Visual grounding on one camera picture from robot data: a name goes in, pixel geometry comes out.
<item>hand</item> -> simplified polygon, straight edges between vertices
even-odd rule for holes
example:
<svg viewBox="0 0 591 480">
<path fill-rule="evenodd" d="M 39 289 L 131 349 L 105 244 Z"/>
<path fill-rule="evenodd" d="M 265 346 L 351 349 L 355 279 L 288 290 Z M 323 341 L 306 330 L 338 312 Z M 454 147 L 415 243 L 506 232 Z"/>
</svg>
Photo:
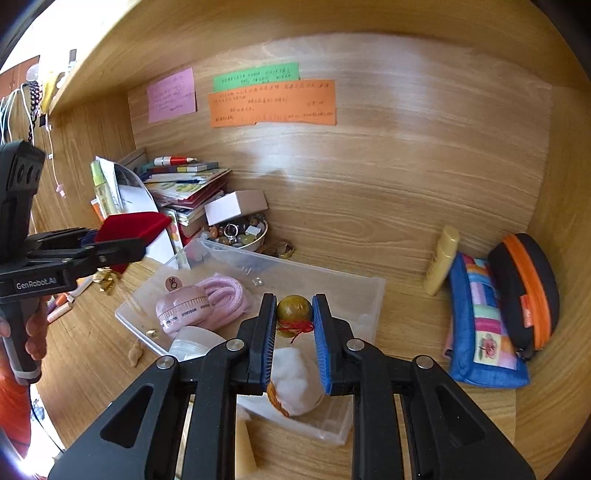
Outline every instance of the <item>hand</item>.
<svg viewBox="0 0 591 480">
<path fill-rule="evenodd" d="M 25 328 L 29 340 L 25 344 L 25 350 L 33 360 L 41 360 L 47 354 L 47 300 L 49 297 L 39 298 L 39 308 L 27 320 Z M 0 338 L 10 337 L 10 325 L 0 317 Z M 4 349 L 4 342 L 0 340 L 0 377 L 12 378 L 14 375 L 10 368 L 8 355 Z"/>
</svg>

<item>sticky note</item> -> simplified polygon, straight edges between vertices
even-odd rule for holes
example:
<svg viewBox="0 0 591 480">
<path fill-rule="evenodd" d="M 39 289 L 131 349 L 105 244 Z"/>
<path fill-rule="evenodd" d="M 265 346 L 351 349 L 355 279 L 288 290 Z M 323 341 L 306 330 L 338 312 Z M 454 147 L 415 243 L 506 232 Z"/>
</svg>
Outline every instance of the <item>sticky note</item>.
<svg viewBox="0 0 591 480">
<path fill-rule="evenodd" d="M 296 80 L 210 93 L 212 127 L 257 122 L 336 125 L 334 80 Z"/>
<path fill-rule="evenodd" d="M 148 123 L 196 111 L 193 69 L 175 73 L 148 86 Z"/>
<path fill-rule="evenodd" d="M 285 80 L 299 80 L 300 67 L 297 63 L 280 63 L 265 65 L 254 69 L 239 70 L 226 73 L 213 79 L 213 91 L 223 92 L 238 87 L 248 87 L 260 83 L 283 82 Z"/>
</svg>

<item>orange clothing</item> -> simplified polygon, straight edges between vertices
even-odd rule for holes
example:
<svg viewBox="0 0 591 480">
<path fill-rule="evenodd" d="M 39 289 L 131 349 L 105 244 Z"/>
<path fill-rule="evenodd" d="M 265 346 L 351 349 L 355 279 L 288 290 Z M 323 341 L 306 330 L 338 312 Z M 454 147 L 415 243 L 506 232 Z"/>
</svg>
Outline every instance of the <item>orange clothing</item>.
<svg viewBox="0 0 591 480">
<path fill-rule="evenodd" d="M 0 427 L 24 458 L 31 444 L 29 388 L 0 376 Z"/>
</svg>

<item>pink rope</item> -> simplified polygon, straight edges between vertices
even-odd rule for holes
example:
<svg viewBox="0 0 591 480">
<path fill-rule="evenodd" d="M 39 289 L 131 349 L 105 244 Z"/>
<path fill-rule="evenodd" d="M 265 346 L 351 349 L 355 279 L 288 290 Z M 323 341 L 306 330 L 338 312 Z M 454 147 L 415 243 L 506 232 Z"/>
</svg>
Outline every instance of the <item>pink rope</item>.
<svg viewBox="0 0 591 480">
<path fill-rule="evenodd" d="M 215 275 L 197 283 L 205 290 L 209 303 L 213 307 L 211 316 L 199 326 L 207 330 L 217 330 L 236 320 L 248 307 L 242 284 L 232 277 Z"/>
</svg>

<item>stack of books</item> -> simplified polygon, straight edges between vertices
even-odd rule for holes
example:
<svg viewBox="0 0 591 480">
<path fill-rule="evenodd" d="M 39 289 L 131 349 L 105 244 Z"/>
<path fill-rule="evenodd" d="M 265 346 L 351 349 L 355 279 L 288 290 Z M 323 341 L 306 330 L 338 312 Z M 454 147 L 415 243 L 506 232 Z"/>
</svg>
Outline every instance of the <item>stack of books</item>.
<svg viewBox="0 0 591 480">
<path fill-rule="evenodd" d="M 217 162 L 203 163 L 195 158 L 184 163 L 176 160 L 173 165 L 162 163 L 157 158 L 143 165 L 139 177 L 159 209 L 178 225 L 181 242 L 186 245 L 207 227 L 204 206 L 224 195 L 230 170 L 220 168 Z"/>
</svg>

